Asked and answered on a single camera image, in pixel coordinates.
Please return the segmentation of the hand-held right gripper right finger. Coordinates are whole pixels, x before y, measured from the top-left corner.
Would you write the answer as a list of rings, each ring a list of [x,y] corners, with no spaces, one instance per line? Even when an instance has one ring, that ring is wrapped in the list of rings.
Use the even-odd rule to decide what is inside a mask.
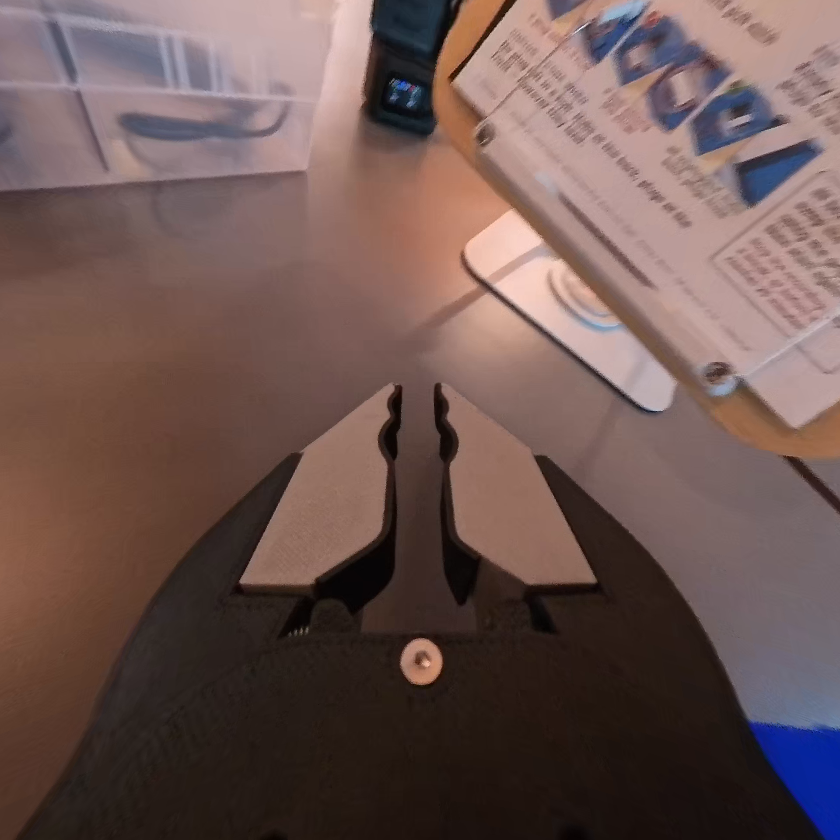
[[[444,575],[459,605],[590,592],[597,580],[529,446],[436,384]]]

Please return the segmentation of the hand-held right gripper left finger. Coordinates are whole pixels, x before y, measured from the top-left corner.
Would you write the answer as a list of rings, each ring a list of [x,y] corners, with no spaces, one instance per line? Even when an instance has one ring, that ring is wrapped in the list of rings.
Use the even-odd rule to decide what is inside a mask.
[[[388,384],[299,454],[239,589],[336,600],[360,611],[395,567],[396,437],[403,389]]]

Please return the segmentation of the clear plastic box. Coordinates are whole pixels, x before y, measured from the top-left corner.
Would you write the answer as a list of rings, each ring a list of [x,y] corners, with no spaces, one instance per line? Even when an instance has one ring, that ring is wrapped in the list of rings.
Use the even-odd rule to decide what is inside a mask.
[[[304,171],[339,5],[2,1],[2,192]]]

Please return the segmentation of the blue bin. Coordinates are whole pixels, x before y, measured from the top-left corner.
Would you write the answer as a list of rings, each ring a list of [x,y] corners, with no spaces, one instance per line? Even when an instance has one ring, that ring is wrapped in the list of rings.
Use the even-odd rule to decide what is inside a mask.
[[[839,730],[751,722],[776,773],[825,839],[839,838]]]

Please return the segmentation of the white stand base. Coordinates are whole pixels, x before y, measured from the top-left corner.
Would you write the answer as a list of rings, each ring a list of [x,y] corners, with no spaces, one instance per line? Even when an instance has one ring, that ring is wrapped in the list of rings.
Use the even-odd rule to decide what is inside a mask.
[[[635,407],[663,413],[676,380],[541,237],[508,211],[467,242],[479,284]]]

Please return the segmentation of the white sheet holder bar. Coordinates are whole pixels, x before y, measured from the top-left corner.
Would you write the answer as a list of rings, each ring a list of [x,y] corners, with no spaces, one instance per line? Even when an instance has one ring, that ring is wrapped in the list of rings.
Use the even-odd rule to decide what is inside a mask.
[[[476,168],[510,209],[462,250],[468,272],[620,396],[648,413],[677,384],[726,397],[739,374],[664,294],[489,120]]]

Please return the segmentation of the instruction sheet on wooden stand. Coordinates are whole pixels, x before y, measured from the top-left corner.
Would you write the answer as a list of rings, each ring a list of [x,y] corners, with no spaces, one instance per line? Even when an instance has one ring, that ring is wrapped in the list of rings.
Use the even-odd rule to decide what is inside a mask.
[[[552,251],[570,264],[720,427],[744,444],[775,455],[837,459],[838,405],[827,409],[802,429],[794,430],[774,418],[758,397],[748,393],[743,385],[729,395],[710,396],[697,373],[690,371],[685,355],[677,351],[677,339],[667,338],[665,331],[655,326],[648,316],[656,304],[649,292],[640,304],[631,302],[628,294],[617,285],[624,268],[572,213],[563,210],[558,223],[550,222],[547,211],[539,202],[527,196],[520,187],[513,186],[508,173],[498,164],[490,163],[486,150],[476,141],[479,116],[453,88],[453,78],[511,5],[512,2],[502,1],[465,2],[458,12],[444,41],[434,76],[434,110],[442,131],[490,189],[519,213]]]

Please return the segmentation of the small black display device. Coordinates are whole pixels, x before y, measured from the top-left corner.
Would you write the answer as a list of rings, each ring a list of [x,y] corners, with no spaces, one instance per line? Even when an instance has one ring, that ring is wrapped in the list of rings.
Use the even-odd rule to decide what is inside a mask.
[[[373,1],[363,111],[373,123],[428,137],[438,57],[460,1]]]

